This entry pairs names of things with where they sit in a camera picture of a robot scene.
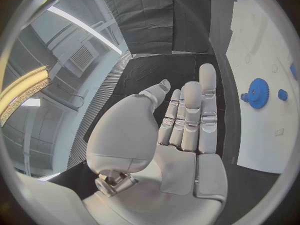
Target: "blue plastic part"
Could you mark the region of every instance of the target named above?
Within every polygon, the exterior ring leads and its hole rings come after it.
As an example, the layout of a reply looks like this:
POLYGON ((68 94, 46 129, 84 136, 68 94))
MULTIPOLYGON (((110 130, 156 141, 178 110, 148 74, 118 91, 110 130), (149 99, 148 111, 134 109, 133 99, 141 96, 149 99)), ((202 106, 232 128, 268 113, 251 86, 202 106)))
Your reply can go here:
POLYGON ((269 96, 269 85, 265 80, 256 78, 253 82, 251 82, 248 91, 248 99, 252 108, 262 109, 266 106, 269 96))
POLYGON ((291 71, 291 73, 292 73, 294 79, 298 80, 298 78, 297 78, 297 73, 296 73, 296 68, 295 68, 294 63, 291 64, 291 66, 289 67, 289 69, 290 69, 290 71, 291 71))
POLYGON ((286 101, 286 100, 288 100, 288 93, 286 91, 284 91, 283 89, 280 89, 278 91, 278 98, 280 100, 286 101))
POLYGON ((242 93, 240 95, 240 99, 243 100, 245 103, 248 103, 249 102, 248 93, 242 93))

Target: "white wall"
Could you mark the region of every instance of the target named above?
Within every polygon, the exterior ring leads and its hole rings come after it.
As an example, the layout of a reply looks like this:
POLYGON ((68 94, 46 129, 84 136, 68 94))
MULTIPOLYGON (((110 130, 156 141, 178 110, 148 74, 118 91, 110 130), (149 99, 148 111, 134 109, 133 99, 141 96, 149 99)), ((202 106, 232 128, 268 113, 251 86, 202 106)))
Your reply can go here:
MULTIPOLYGON (((119 48, 123 53, 128 49, 125 42, 120 44, 119 48)), ((83 106, 79 108, 78 112, 64 112, 55 138, 55 149, 52 164, 54 173, 64 172, 67 169, 71 147, 80 122, 82 121, 82 118, 98 88, 101 86, 105 77, 118 62, 120 57, 121 56, 113 50, 104 55, 102 60, 85 80, 79 90, 79 95, 83 95, 88 90, 83 106)))
POLYGON ((281 173, 299 126, 299 89, 290 71, 293 58, 276 25, 254 0, 234 3, 231 30, 226 55, 239 97, 248 92, 256 78, 264 79, 270 90, 262 109, 239 100, 241 141, 237 165, 281 173), (278 98, 279 89, 288 92, 287 101, 278 98))

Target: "light fixture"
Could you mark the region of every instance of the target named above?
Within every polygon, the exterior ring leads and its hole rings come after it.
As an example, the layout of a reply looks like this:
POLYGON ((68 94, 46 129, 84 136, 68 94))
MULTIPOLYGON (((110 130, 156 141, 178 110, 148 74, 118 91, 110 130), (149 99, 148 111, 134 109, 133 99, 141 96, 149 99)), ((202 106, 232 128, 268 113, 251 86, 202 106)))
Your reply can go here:
POLYGON ((72 15, 66 13, 65 11, 60 10, 59 8, 57 8, 55 6, 49 7, 48 11, 50 11, 50 12, 52 12, 54 14, 57 14, 57 15, 65 18, 65 19, 69 20, 70 22, 78 25, 79 27, 83 28, 84 30, 86 30, 90 34, 94 35, 96 38, 100 39, 103 43, 105 43, 107 46, 109 46, 110 48, 112 48, 113 50, 115 50, 118 54, 122 55, 122 51, 117 46, 115 46, 114 44, 112 44, 109 40, 107 40, 100 33, 96 32, 90 26, 88 26, 84 22, 78 20, 76 17, 73 17, 72 15))
POLYGON ((0 94, 0 125, 28 98, 52 83, 46 66, 39 67, 10 84, 0 94))
POLYGON ((43 177, 39 178, 38 180, 45 182, 45 181, 48 181, 49 179, 52 179, 52 178, 56 177, 59 174, 61 174, 61 173, 58 172, 58 173, 52 174, 50 176, 43 176, 43 177))
POLYGON ((21 106, 40 107, 41 100, 39 98, 28 98, 25 102, 21 104, 21 106))

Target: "ventilation grille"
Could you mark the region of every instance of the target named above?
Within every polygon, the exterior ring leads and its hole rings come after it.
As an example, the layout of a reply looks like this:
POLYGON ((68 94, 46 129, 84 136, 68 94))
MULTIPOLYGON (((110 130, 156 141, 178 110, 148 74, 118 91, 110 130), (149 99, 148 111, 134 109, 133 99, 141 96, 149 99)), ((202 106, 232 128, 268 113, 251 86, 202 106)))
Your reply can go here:
POLYGON ((76 166, 86 159, 88 144, 83 140, 83 137, 96 118, 99 111, 113 94, 113 91, 123 73, 123 70, 127 66, 128 61, 132 58, 133 57, 131 53, 129 52, 129 50, 127 50, 121 56, 120 60, 115 64, 115 66, 111 69, 111 71, 106 76, 105 80, 95 93, 76 132, 67 162, 67 169, 76 166))
POLYGON ((77 67, 84 71, 95 58, 85 46, 81 46, 71 57, 70 60, 77 67))

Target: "air vent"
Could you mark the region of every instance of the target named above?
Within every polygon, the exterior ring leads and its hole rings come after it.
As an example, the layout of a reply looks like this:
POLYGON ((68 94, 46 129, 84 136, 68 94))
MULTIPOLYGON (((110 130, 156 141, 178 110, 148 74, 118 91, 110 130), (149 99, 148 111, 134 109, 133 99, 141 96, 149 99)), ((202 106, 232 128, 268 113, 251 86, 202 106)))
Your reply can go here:
POLYGON ((70 60, 82 71, 84 71, 95 58, 85 46, 81 46, 70 60))

